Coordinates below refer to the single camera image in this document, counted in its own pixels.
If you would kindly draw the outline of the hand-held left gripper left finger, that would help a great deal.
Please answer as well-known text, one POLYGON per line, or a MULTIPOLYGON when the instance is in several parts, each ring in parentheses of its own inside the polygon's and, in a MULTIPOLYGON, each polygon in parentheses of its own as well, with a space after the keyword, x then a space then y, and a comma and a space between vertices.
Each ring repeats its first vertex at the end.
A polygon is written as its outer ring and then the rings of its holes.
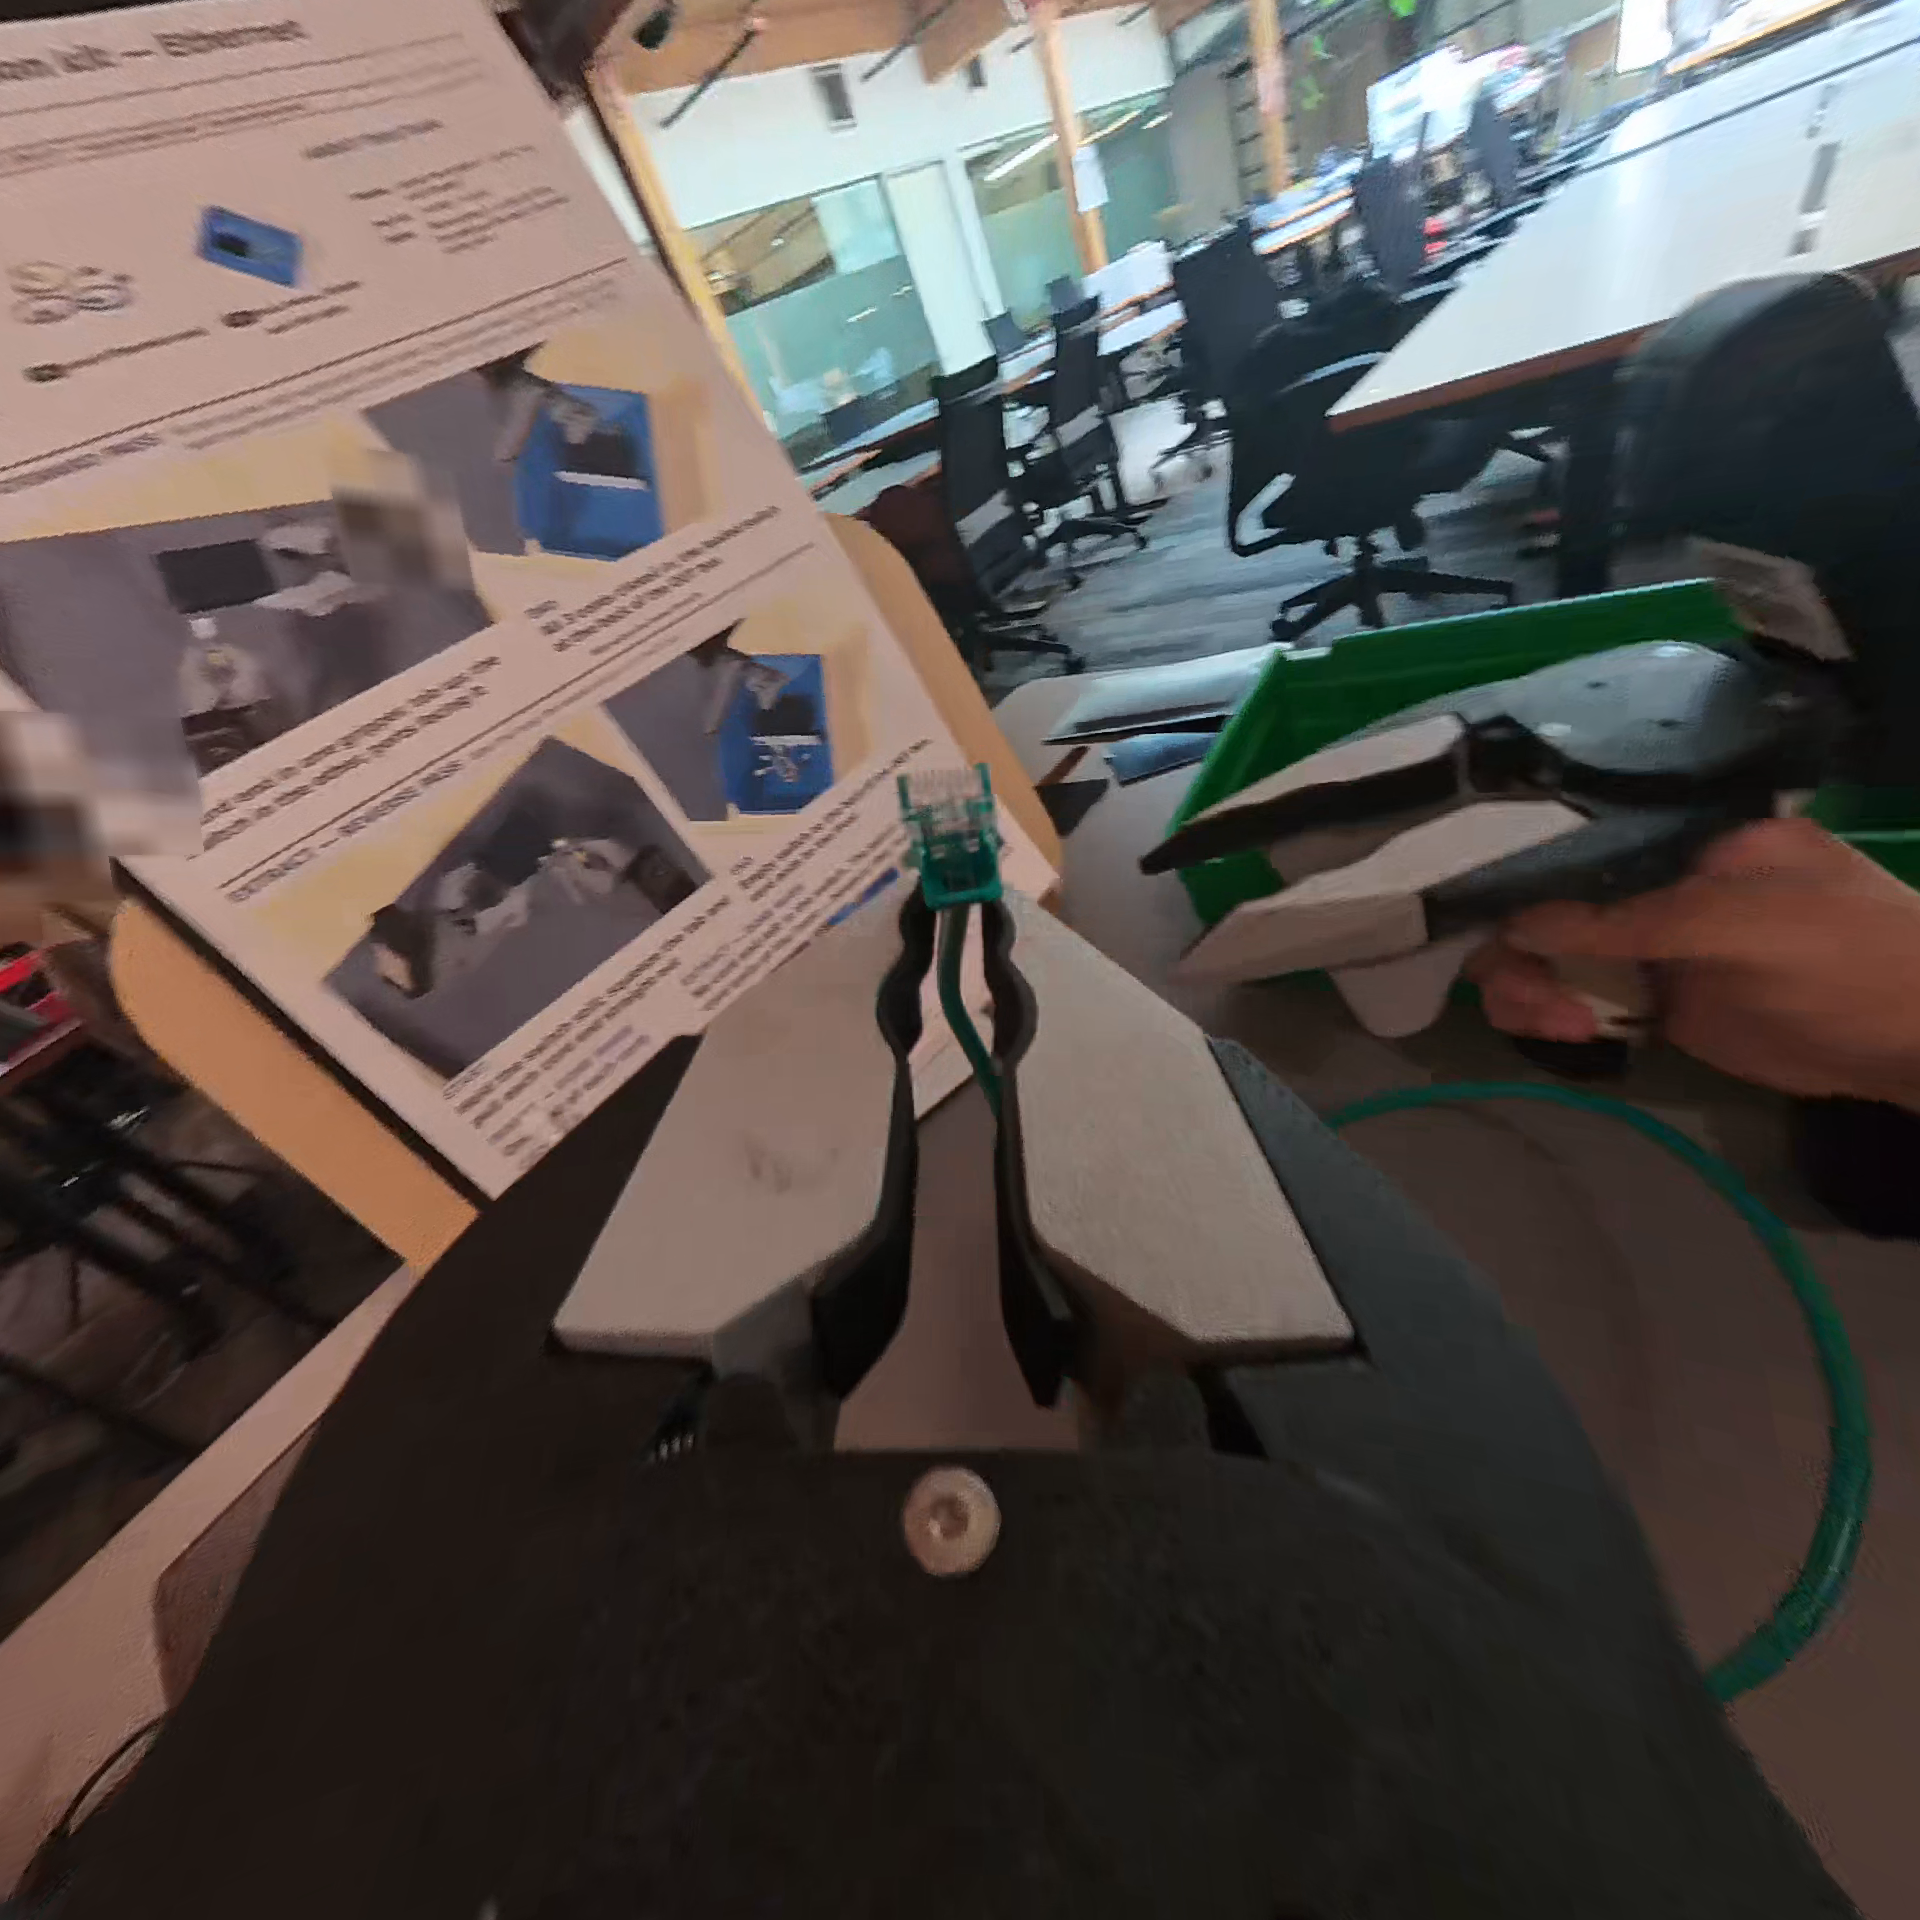
POLYGON ((921 906, 896 884, 706 1026, 555 1341, 848 1400, 905 1314, 918 1040, 921 906))

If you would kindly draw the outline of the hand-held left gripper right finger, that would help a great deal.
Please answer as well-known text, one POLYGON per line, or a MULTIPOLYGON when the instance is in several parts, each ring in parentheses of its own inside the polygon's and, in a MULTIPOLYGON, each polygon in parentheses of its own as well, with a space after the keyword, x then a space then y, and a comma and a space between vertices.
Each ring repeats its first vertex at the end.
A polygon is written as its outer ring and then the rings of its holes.
POLYGON ((998 1310, 1037 1403, 1350 1354, 1209 1035, 1043 906, 988 910, 998 1310))

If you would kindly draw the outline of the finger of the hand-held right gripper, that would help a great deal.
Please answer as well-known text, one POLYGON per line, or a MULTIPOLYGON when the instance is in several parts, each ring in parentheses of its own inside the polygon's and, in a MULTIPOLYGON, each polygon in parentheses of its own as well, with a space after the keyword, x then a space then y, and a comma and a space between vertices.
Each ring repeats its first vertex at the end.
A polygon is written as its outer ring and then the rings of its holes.
POLYGON ((1338 744, 1171 829, 1140 858, 1174 874, 1234 852, 1269 862, 1344 849, 1370 833, 1408 874, 1466 878, 1512 866, 1564 878, 1593 864, 1593 820, 1562 808, 1557 760, 1512 714, 1436 714, 1338 744))
POLYGON ((1472 906, 1466 930, 1440 930, 1443 912, 1428 893, 1584 822, 1579 813, 1445 813, 1417 822, 1346 866, 1241 902, 1189 948, 1177 976, 1246 985, 1324 972, 1370 1035, 1417 1035, 1443 1014, 1491 916, 1472 906))

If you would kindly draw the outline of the green plastic bin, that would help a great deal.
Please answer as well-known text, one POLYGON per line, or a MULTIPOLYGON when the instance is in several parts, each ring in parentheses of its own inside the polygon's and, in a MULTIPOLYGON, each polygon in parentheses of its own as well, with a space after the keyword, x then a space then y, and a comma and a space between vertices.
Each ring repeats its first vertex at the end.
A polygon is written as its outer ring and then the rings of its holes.
MULTIPOLYGON (((1713 580, 1682 580, 1443 617, 1350 635, 1328 650, 1282 654, 1236 708, 1168 833, 1338 744, 1448 714, 1462 690, 1650 641, 1724 642, 1738 635, 1738 612, 1713 580)), ((1838 782, 1795 798, 1792 809, 1822 820, 1899 881, 1915 883, 1915 789, 1838 782)), ((1344 849, 1282 856, 1281 864, 1258 849, 1172 872, 1202 926, 1195 942, 1234 907, 1346 866, 1376 850, 1376 842, 1379 834, 1370 833, 1344 849)))

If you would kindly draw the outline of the person's right hand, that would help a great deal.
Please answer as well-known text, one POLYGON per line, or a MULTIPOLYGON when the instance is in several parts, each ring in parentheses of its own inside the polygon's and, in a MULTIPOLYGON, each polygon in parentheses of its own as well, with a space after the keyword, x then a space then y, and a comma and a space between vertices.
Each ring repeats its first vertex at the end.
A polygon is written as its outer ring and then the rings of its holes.
POLYGON ((1645 972, 1665 1038, 1717 1072, 1918 1114, 1918 893, 1810 820, 1731 833, 1659 892, 1536 906, 1468 976, 1507 1035, 1584 1043, 1576 960, 1645 972))

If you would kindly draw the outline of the grey flat panel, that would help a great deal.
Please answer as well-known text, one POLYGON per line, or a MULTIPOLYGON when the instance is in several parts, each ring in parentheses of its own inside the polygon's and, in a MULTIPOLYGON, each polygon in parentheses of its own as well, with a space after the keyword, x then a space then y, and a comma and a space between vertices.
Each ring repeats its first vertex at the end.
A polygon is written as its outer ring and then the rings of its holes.
POLYGON ((1142 668, 1088 683, 1083 697, 1048 731, 1048 746, 1104 746, 1129 736, 1211 733, 1254 690, 1267 657, 1209 659, 1142 668))

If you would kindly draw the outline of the black office chair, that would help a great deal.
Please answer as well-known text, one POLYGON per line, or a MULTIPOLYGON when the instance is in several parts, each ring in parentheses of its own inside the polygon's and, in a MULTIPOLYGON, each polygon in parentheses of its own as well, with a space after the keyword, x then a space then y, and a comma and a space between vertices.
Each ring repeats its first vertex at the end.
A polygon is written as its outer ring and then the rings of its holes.
POLYGON ((1048 598, 1026 602, 1019 588, 1043 554, 1014 489, 1004 430, 1001 365, 973 362, 933 381, 937 405, 939 493, 955 552, 955 582, 939 590, 962 657, 973 673, 997 657, 1053 660, 1068 677, 1086 660, 1045 621, 1048 598))
POLYGON ((1100 397, 1100 307, 1090 296, 1053 313, 1053 357, 1043 433, 1022 454, 1022 493, 1030 532, 1043 554, 1073 563, 1086 540, 1147 548, 1145 509, 1134 509, 1120 484, 1120 453, 1100 397))
POLYGON ((1434 566, 1422 514, 1428 499, 1466 489, 1492 461, 1504 425, 1486 414, 1437 414, 1334 428, 1330 411, 1379 362, 1379 353, 1339 354, 1318 328, 1276 320, 1225 377, 1230 552, 1251 561, 1290 544, 1334 557, 1350 548, 1338 577, 1281 603, 1269 634, 1282 648, 1346 610, 1379 632, 1388 595, 1420 603, 1518 598, 1507 578, 1434 566))

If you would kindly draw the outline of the instruction sheet on stand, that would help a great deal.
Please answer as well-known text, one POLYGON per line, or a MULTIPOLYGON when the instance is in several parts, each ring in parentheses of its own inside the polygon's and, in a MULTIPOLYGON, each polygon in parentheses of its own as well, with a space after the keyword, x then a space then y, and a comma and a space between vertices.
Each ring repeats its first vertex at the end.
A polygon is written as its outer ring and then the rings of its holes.
MULTIPOLYGON (((865 518, 829 514, 828 523, 957 746, 992 769, 995 792, 1040 858, 1040 906, 1058 912, 1064 838, 921 578, 865 518)), ((434 1170, 131 888, 112 916, 109 979, 138 1035, 178 1080, 401 1265, 425 1273, 486 1205, 434 1170)))

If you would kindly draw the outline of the white office table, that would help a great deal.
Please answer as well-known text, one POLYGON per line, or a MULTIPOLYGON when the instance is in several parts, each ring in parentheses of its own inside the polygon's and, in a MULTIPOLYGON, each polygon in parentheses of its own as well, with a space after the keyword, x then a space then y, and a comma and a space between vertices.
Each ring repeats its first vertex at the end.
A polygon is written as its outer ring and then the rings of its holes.
POLYGON ((1885 5, 1627 114, 1328 425, 1437 414, 1609 365, 1729 283, 1899 280, 1915 258, 1918 13, 1885 5))

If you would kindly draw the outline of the printed instruction sheet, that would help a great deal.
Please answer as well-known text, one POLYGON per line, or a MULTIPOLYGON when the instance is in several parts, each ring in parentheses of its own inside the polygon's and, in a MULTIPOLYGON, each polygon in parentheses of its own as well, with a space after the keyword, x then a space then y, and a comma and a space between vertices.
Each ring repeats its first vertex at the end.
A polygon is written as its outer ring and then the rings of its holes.
POLYGON ((493 5, 5 5, 5 706, 128 883, 504 1193, 992 754, 493 5))

